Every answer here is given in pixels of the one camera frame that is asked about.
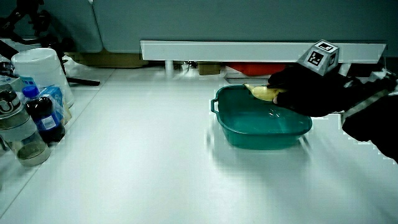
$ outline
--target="white shelf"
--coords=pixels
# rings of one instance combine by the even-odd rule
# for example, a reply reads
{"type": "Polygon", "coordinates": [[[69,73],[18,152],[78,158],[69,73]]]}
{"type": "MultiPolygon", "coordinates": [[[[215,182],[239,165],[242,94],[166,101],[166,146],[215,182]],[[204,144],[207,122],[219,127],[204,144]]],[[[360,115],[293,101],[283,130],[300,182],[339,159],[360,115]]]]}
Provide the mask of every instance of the white shelf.
{"type": "MultiPolygon", "coordinates": [[[[314,43],[142,40],[144,60],[196,62],[296,62],[314,43]]],[[[378,63],[385,44],[332,43],[339,63],[378,63]]]]}

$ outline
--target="plastic bottle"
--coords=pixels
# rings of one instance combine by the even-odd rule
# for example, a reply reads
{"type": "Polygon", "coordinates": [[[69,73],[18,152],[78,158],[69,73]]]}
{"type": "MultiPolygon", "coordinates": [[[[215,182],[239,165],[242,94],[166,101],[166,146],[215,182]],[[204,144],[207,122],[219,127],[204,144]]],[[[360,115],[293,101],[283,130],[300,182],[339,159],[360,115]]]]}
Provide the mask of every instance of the plastic bottle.
{"type": "Polygon", "coordinates": [[[43,163],[51,150],[43,142],[37,127],[20,103],[13,90],[0,91],[2,113],[0,114],[0,136],[23,166],[43,163]]]}
{"type": "Polygon", "coordinates": [[[27,98],[25,109],[35,122],[43,141],[47,144],[61,141],[65,135],[65,127],[55,115],[50,98],[39,96],[36,86],[26,86],[22,92],[27,98]]]}

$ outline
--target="white container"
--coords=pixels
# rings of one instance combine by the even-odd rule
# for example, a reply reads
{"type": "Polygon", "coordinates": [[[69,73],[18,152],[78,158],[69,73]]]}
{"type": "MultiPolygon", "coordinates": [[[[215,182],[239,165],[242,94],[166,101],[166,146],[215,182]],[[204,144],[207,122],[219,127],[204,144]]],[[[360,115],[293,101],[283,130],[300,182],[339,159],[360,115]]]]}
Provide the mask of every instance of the white container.
{"type": "Polygon", "coordinates": [[[75,97],[54,49],[25,50],[12,56],[11,62],[15,67],[14,74],[20,77],[32,77],[39,88],[59,85],[67,106],[70,108],[75,102],[75,97]]]}

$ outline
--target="black sleeve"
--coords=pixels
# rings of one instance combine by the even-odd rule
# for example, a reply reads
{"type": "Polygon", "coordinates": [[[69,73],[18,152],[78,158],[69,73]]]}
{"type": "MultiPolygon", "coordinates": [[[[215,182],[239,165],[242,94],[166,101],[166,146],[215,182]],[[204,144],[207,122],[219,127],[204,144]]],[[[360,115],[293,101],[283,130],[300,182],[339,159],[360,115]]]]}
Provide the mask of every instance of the black sleeve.
{"type": "Polygon", "coordinates": [[[358,141],[371,141],[398,162],[398,96],[385,96],[345,119],[343,131],[358,141]]]}

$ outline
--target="bottle label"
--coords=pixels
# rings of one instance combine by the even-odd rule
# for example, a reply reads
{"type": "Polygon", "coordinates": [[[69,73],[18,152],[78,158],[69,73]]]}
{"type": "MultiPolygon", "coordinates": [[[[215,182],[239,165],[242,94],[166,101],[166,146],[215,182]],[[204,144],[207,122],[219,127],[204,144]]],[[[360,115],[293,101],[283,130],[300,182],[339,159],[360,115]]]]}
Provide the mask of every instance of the bottle label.
{"type": "Polygon", "coordinates": [[[46,118],[35,119],[34,122],[39,131],[47,131],[49,129],[57,127],[60,124],[60,121],[55,115],[55,113],[52,113],[50,116],[46,118]]]}

